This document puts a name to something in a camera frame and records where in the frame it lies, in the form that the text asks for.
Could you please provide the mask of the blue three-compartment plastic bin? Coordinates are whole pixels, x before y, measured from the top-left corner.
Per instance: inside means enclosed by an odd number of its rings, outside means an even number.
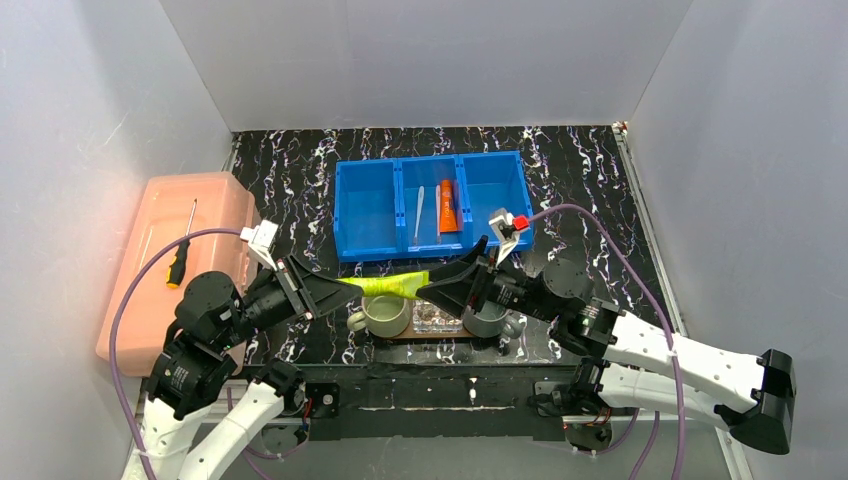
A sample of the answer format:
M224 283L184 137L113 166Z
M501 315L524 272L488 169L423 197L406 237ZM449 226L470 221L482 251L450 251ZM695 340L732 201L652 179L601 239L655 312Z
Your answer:
M435 190L453 182L458 230L436 243ZM335 172L333 233L343 263L463 255L481 236L498 240L489 226L499 208L532 216L533 207L517 151L342 161ZM418 187L425 187L419 244L413 245Z

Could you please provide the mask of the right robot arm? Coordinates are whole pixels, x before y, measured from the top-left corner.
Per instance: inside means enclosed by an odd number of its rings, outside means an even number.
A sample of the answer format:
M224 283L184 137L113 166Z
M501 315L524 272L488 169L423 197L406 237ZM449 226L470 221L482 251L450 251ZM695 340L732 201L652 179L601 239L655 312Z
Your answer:
M681 413L761 452L790 451L797 385L792 357L723 350L639 318L594 293L586 272L565 258L534 276L496 264L481 239L465 256L427 274L417 297L461 317L487 306L549 322L549 336L581 357L568 396L616 408Z

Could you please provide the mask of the clear plastic holder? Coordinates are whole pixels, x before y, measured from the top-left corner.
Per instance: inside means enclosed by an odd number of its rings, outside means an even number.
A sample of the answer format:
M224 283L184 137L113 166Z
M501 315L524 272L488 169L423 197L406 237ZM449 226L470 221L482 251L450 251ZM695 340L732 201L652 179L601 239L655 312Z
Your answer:
M416 330L426 328L451 330L459 329L463 326L460 319L451 316L444 310L424 300L415 300L413 302L412 314L412 323Z

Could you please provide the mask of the grey ceramic mug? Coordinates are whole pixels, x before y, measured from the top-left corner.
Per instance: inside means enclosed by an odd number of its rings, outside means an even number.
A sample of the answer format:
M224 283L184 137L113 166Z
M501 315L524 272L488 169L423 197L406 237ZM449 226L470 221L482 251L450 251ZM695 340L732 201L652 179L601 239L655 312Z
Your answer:
M509 309L497 306L494 310L484 309L477 313L467 308L461 316L464 328L479 338L505 336L510 339L519 338L524 326Z

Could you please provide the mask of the light green ceramic mug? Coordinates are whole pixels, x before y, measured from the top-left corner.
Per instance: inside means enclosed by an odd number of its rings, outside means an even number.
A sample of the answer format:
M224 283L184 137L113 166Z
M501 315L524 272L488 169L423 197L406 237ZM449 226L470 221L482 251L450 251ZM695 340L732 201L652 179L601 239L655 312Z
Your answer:
M412 320L413 302L397 296L364 297L361 309L347 319L346 325L352 332L368 330L380 338L400 335Z

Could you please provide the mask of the green toothpaste tube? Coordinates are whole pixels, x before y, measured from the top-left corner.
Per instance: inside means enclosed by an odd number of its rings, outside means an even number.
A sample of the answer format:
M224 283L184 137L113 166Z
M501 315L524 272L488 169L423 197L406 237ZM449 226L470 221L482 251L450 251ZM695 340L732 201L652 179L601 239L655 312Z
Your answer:
M429 271L382 277L348 277L339 278L339 281L359 287L363 297L391 296L410 300L417 300L418 290L430 283Z

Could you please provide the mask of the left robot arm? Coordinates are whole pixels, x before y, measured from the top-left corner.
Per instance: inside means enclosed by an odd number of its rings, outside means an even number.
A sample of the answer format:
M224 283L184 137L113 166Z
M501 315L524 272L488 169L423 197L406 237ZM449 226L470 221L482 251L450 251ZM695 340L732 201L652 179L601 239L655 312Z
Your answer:
M193 439L238 363L229 351L285 321L328 316L362 296L361 287L324 277L289 256L262 269L240 293L219 271L191 280L175 309L145 389L139 440L126 479L219 479L271 420L308 416L313 399L296 365L273 359L199 444Z

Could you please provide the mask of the oval wooden tray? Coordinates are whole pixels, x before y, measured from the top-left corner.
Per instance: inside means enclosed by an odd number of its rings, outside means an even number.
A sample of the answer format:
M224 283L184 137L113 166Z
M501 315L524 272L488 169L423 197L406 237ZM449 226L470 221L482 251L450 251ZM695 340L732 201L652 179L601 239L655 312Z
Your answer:
M439 330L426 328L416 330L412 322L407 324L377 325L368 328L369 332L379 338L389 340L442 340L442 339L470 339L475 335L461 326L459 329Z

